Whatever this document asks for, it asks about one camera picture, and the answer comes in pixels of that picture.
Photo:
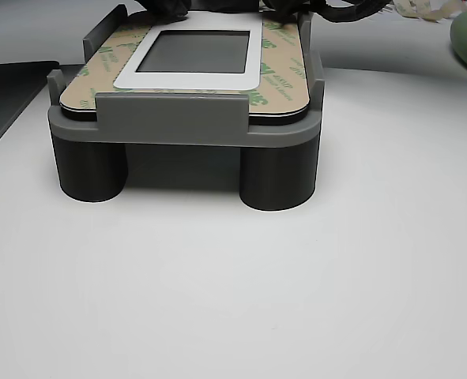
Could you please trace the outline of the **black blocky gripper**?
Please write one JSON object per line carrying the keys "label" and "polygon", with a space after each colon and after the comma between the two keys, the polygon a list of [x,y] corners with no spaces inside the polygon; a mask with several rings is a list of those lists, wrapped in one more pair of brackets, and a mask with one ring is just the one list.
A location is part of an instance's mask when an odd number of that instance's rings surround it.
{"label": "black blocky gripper", "polygon": [[259,0],[136,0],[152,15],[165,20],[184,18],[189,10],[259,10]]}

